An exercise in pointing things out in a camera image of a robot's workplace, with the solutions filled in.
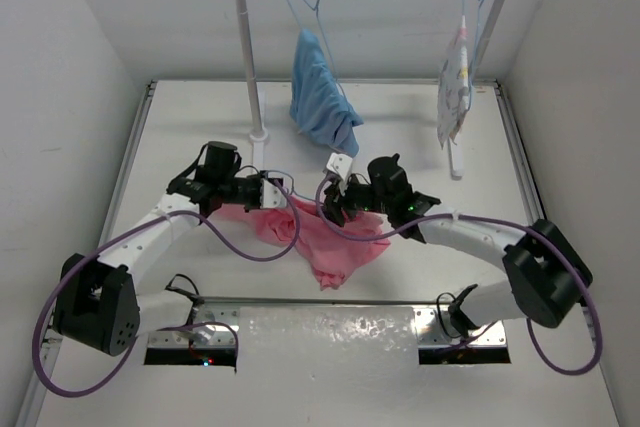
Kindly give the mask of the blue wire hanger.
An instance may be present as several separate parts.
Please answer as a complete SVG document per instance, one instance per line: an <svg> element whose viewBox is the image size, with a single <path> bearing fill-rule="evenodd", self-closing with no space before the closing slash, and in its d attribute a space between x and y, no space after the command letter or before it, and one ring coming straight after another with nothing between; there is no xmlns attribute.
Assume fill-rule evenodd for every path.
<svg viewBox="0 0 640 427"><path fill-rule="evenodd" d="M286 196L286 200L287 200L287 197L295 197L297 199L304 200L316 205L320 204L320 202L317 199L312 198L311 196L304 195L301 192L299 192L298 189L296 188L296 182L295 182L294 176L289 174L288 172L277 170L277 169L266 169L262 171L262 174L264 175L264 178L266 177L280 178L282 180L283 187L284 187L283 193Z"/></svg>

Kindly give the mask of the pink t shirt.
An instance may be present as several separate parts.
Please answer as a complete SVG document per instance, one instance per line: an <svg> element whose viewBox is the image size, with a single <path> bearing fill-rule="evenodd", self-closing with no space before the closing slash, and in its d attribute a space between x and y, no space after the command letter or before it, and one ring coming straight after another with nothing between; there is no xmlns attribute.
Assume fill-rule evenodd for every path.
<svg viewBox="0 0 640 427"><path fill-rule="evenodd" d="M373 242L347 240L329 229L308 201L294 201L301 220L296 251L310 264L311 272L322 290L342 286L360 267L376 260L390 246L388 239ZM294 215L289 209L251 210L225 205L216 219L242 222L262 242L286 246L295 234Z"/></svg>

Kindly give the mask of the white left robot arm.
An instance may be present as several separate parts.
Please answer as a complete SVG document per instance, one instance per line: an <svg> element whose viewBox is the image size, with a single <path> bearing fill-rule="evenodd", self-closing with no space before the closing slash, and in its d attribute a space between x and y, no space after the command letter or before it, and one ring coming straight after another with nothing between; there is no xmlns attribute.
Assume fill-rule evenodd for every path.
<svg viewBox="0 0 640 427"><path fill-rule="evenodd" d="M211 141L169 181L165 194L130 231L98 253L76 254L63 266L53 329L118 356L147 333L185 326L198 298L175 288L142 294L141 281L169 247L225 204L261 208L267 179L241 176L237 148Z"/></svg>

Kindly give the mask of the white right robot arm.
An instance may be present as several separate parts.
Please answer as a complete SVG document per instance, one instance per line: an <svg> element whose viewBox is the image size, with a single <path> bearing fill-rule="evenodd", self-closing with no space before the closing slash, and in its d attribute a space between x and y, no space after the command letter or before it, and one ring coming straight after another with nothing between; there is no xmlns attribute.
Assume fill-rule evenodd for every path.
<svg viewBox="0 0 640 427"><path fill-rule="evenodd" d="M370 161L365 183L352 164L345 154L331 154L316 193L321 216L335 233L360 241L347 233L347 222L364 213L381 214L392 235L454 249L504 273L500 283L473 283L454 295L444 314L454 334L467 336L485 324L518 318L556 328L584 300L593 275L554 223L539 219L520 226L461 214L414 190L398 155Z"/></svg>

